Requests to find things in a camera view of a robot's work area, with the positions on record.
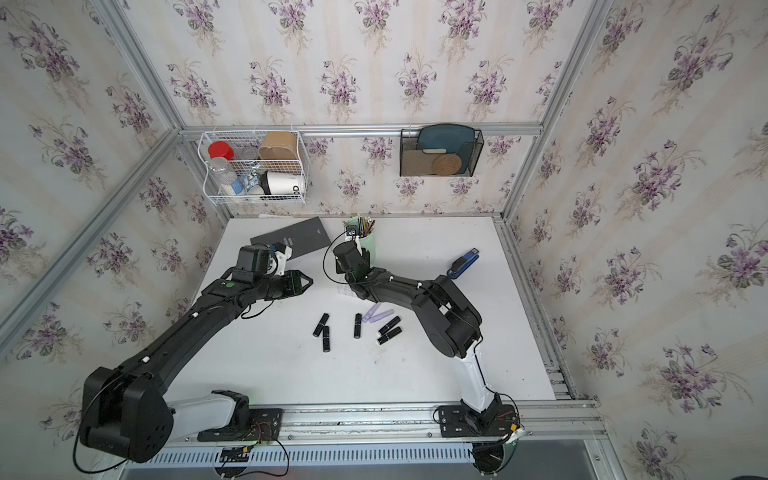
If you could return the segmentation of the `black lipstick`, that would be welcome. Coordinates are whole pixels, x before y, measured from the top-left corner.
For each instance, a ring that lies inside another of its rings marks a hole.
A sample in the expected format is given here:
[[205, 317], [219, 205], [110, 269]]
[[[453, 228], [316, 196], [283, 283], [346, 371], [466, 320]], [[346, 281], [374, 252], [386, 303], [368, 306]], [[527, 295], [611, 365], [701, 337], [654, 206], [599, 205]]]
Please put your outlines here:
[[322, 346], [324, 353], [329, 353], [331, 351], [330, 327], [327, 325], [322, 329]]
[[327, 322], [329, 318], [330, 318], [330, 315], [328, 313], [324, 313], [321, 316], [320, 320], [318, 321], [318, 323], [316, 324], [313, 330], [314, 337], [319, 337], [323, 333], [325, 327], [327, 326]]
[[385, 335], [394, 327], [396, 327], [400, 323], [400, 321], [401, 321], [401, 318], [399, 316], [395, 316], [392, 320], [390, 320], [388, 323], [386, 323], [383, 327], [379, 329], [379, 334]]
[[363, 323], [363, 315], [360, 313], [357, 313], [355, 315], [354, 320], [354, 333], [353, 336], [355, 339], [360, 339], [362, 334], [362, 323]]
[[388, 330], [388, 331], [387, 331], [387, 332], [385, 332], [384, 334], [382, 334], [382, 335], [381, 335], [381, 336], [378, 338], [377, 342], [378, 342], [378, 344], [379, 344], [379, 345], [383, 345], [383, 344], [385, 344], [386, 342], [388, 342], [388, 341], [390, 341], [391, 339], [393, 339], [394, 337], [396, 337], [396, 336], [400, 335], [401, 333], [402, 333], [402, 329], [401, 329], [400, 327], [395, 327], [395, 328], [393, 328], [393, 329], [390, 329], [390, 330]]

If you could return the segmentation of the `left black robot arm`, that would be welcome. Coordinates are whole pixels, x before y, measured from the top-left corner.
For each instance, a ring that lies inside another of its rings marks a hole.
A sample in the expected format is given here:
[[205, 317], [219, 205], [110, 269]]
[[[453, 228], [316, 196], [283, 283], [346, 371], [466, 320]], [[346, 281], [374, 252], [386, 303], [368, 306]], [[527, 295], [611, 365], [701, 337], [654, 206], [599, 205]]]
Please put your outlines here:
[[258, 276], [229, 269], [205, 287], [181, 320], [115, 368], [99, 367], [83, 385], [78, 444], [143, 463], [170, 440], [228, 425], [239, 407], [213, 394], [206, 414], [184, 414], [164, 395], [186, 364], [220, 330], [259, 301], [302, 295], [313, 281], [299, 270]]

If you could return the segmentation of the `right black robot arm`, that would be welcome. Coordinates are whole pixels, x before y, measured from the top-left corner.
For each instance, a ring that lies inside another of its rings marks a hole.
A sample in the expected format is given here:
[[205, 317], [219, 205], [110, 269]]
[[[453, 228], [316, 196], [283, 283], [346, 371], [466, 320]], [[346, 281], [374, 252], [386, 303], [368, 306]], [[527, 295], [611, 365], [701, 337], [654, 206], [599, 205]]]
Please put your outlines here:
[[453, 280], [415, 280], [380, 267], [338, 265], [336, 273], [358, 298], [412, 311], [431, 345], [455, 361], [463, 405], [477, 416], [499, 411], [500, 395], [491, 391], [479, 357], [481, 315]]

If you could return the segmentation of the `teal plate in organizer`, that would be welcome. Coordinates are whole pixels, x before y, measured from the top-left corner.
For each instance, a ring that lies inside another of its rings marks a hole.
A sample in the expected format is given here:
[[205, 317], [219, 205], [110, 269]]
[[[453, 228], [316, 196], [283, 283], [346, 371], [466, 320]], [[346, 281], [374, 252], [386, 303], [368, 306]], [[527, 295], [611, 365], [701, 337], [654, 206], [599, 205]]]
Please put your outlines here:
[[461, 160], [458, 174], [463, 175], [469, 167], [474, 150], [475, 130], [469, 126], [443, 123], [424, 127], [417, 138], [417, 149], [422, 151], [443, 149]]

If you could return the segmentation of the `green pen cup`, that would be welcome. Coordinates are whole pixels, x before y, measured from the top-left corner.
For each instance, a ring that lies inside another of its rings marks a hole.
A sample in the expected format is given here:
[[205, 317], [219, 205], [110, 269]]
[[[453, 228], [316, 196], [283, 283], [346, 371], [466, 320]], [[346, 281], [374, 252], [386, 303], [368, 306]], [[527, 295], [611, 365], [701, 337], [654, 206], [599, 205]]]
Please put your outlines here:
[[356, 216], [343, 221], [346, 239], [353, 241], [358, 250], [369, 255], [370, 263], [376, 260], [375, 221], [370, 217]]

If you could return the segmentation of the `dark grey notebook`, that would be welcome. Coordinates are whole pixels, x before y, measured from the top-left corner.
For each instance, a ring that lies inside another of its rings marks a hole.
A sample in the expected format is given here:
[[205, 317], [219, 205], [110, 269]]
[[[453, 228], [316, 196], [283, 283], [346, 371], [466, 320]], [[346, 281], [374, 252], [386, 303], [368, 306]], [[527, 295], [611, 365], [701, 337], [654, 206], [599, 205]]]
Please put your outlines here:
[[319, 217], [281, 227], [275, 231], [264, 233], [250, 239], [251, 245], [284, 244], [292, 250], [291, 258], [299, 258], [318, 250], [325, 250], [331, 244]]

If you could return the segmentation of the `white cylindrical cup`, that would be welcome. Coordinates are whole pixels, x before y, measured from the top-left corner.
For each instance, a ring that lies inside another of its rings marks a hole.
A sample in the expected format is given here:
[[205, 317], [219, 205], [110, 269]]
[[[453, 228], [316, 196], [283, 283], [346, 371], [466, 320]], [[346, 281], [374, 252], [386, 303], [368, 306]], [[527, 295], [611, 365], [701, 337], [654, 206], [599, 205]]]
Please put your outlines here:
[[260, 176], [260, 186], [263, 192], [270, 196], [303, 195], [306, 191], [306, 183], [302, 175], [271, 170], [265, 171]]

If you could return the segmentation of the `blue black stapler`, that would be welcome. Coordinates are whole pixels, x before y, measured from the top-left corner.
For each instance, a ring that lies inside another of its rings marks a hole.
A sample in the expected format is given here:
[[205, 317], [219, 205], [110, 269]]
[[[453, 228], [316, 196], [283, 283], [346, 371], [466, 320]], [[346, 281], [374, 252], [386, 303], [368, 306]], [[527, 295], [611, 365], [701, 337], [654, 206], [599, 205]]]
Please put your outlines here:
[[454, 260], [446, 272], [446, 275], [451, 279], [459, 278], [470, 266], [472, 266], [479, 258], [479, 250], [472, 248], [464, 255]]

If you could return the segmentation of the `clear plastic bottle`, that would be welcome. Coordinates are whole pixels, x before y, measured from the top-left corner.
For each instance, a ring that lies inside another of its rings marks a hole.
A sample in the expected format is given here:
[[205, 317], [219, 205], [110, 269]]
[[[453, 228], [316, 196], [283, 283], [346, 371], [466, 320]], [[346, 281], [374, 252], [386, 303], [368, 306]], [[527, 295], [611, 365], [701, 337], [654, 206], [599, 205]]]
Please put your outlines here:
[[230, 162], [224, 157], [214, 157], [209, 162], [210, 172], [226, 196], [239, 196], [244, 192], [243, 183]]

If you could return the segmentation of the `round woven coaster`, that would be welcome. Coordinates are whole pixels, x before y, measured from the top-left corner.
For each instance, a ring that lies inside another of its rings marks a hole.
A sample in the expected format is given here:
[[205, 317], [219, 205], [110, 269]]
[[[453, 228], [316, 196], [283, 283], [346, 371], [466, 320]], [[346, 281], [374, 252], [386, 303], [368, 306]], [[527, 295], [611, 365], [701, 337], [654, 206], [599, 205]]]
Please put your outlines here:
[[435, 176], [453, 176], [462, 168], [462, 160], [455, 154], [437, 156], [431, 165], [431, 173]]

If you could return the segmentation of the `red lidded jar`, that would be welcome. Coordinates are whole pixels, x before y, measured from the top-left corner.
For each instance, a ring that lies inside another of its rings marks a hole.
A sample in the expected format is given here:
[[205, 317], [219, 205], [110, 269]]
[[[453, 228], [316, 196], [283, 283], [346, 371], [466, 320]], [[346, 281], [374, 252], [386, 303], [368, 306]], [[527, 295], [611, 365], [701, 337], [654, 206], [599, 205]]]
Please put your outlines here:
[[227, 161], [231, 161], [235, 157], [233, 148], [225, 141], [211, 143], [207, 148], [207, 152], [211, 159], [223, 158]]

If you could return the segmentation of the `black mesh wall organizer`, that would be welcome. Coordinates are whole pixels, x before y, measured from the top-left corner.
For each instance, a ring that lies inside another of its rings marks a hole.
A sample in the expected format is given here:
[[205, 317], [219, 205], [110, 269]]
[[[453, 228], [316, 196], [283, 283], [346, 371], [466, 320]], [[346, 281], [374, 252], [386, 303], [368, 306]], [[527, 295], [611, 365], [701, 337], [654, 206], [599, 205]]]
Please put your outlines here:
[[435, 176], [431, 173], [432, 162], [437, 156], [446, 153], [443, 149], [427, 151], [417, 149], [417, 138], [422, 128], [424, 127], [417, 129], [403, 129], [400, 132], [400, 177], [472, 177], [474, 175], [485, 144], [483, 133], [479, 129], [471, 127], [475, 130], [475, 143], [466, 173], [463, 175], [457, 173], [453, 176]]

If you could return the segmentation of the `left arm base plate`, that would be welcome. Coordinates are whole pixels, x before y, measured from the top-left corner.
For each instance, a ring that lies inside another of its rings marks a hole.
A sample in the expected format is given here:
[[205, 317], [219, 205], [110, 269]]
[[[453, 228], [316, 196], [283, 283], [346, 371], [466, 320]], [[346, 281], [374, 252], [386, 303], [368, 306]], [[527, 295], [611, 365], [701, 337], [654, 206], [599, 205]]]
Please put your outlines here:
[[247, 417], [234, 418], [228, 425], [197, 434], [198, 442], [268, 442], [279, 437], [282, 408], [250, 408]]

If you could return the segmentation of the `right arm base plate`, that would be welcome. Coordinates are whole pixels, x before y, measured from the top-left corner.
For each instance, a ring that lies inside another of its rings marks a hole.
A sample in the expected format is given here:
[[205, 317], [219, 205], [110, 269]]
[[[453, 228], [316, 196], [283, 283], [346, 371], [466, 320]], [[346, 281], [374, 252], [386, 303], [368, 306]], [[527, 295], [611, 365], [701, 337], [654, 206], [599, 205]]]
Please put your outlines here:
[[503, 437], [521, 429], [520, 416], [512, 405], [490, 405], [476, 412], [465, 404], [438, 406], [433, 412], [443, 438]]

